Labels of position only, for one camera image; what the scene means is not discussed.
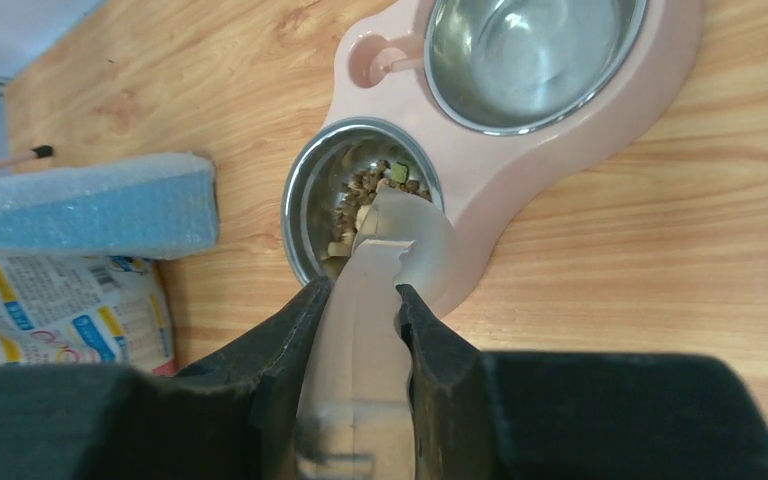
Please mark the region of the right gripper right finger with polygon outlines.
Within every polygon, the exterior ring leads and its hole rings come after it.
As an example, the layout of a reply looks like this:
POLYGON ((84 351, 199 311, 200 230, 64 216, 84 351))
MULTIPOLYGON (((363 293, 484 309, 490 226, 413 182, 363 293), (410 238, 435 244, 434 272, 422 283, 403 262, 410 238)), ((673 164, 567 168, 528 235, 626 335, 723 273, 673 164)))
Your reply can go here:
POLYGON ((768 479, 768 424, 704 355, 482 351, 408 285, 421 479, 768 479))

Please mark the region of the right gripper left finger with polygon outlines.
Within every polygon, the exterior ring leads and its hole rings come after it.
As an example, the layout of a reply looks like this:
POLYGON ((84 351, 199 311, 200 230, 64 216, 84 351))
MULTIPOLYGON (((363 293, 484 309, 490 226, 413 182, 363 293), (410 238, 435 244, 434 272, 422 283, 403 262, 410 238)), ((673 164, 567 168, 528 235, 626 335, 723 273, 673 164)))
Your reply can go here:
POLYGON ((303 376, 332 289, 155 376, 122 364, 0 366, 0 479, 293 479, 303 376))

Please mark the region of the clear plastic scoop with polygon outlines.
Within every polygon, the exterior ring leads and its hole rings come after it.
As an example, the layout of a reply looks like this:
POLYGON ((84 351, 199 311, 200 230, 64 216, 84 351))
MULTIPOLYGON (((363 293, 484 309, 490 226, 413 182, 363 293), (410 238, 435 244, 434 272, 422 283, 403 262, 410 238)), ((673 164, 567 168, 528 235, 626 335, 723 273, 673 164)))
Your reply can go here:
POLYGON ((382 188, 327 300, 295 422, 301 479, 412 479, 412 358, 398 321, 400 284, 431 305, 457 260, 454 229, 418 196, 382 188))

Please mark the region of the pet food bag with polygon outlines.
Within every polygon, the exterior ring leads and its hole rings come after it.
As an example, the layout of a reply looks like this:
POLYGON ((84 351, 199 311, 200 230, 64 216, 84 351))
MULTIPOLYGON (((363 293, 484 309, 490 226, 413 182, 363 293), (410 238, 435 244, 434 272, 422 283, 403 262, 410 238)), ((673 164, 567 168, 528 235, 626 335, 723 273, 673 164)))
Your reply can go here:
POLYGON ((0 366, 121 363, 177 370, 155 261, 0 256, 0 366))

